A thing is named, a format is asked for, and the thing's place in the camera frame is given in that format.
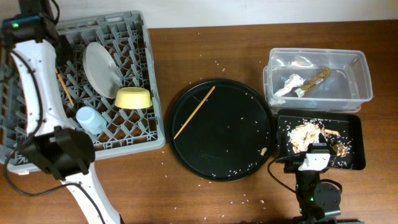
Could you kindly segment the food scraps and rice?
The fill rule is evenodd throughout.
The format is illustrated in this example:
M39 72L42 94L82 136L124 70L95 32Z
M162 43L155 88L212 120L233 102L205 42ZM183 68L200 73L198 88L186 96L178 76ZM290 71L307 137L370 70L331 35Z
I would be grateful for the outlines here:
M306 152L309 145L321 143L321 137L338 157L346 157L351 153L351 141L348 136L343 135L346 131L328 129L320 119L302 119L298 121L298 125L289 124L283 131L287 131L285 145L288 153Z

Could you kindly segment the white napkin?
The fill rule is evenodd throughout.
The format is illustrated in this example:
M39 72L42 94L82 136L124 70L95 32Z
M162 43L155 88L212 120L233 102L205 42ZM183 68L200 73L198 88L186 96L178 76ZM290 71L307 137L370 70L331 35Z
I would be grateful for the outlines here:
M284 87L277 90L275 96L284 96L291 92L293 88L301 87L304 84L304 79L298 74L291 74L289 78L285 81Z

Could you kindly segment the brown snack wrapper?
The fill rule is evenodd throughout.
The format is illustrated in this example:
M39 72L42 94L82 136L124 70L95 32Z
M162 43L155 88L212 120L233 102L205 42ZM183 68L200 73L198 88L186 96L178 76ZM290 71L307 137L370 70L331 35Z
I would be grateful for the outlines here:
M331 69L328 67L324 67L323 71L319 73L317 76L310 79L306 84L301 86L300 88L295 90L296 95L301 98L306 95L310 90L312 90L315 86L325 81L331 74Z

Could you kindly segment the yellow bowl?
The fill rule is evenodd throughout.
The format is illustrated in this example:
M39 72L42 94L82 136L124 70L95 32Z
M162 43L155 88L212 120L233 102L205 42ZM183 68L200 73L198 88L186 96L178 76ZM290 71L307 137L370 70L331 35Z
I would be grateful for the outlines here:
M121 88L117 92L115 105L129 110L150 108L152 106L150 91L141 87Z

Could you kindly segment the blue plastic cup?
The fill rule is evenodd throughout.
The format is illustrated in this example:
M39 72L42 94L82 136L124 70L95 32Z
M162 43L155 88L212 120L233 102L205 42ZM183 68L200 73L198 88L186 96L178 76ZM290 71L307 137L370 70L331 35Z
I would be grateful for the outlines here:
M91 134L99 134L105 130L107 122L102 115L89 106L81 107L76 112L78 124Z

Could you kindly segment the grey round plate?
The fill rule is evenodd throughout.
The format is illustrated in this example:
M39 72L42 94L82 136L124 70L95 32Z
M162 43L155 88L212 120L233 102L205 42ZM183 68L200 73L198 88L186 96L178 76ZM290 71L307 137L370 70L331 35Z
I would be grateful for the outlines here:
M90 43L83 52L85 75L95 92L113 99L121 88L121 76L110 53L99 43Z

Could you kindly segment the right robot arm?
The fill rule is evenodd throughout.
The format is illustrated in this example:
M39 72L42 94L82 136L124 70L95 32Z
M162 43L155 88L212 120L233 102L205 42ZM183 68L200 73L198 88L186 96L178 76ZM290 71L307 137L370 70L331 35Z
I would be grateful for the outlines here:
M341 214L342 185L320 175L331 166L336 152L326 143L311 143L305 152L284 160L284 172L295 175L294 194L300 216L294 223L337 223Z

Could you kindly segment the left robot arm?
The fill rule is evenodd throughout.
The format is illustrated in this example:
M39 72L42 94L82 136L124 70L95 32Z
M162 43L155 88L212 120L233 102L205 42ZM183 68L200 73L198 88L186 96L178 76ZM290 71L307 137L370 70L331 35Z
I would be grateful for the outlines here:
M89 223L122 223L95 171L91 138L69 122L61 99L56 64L70 59L73 50L56 25L55 1L20 0L20 14L2 22L3 46L18 69L27 110L27 137L14 153L22 154L61 185L39 192L47 195L67 188Z

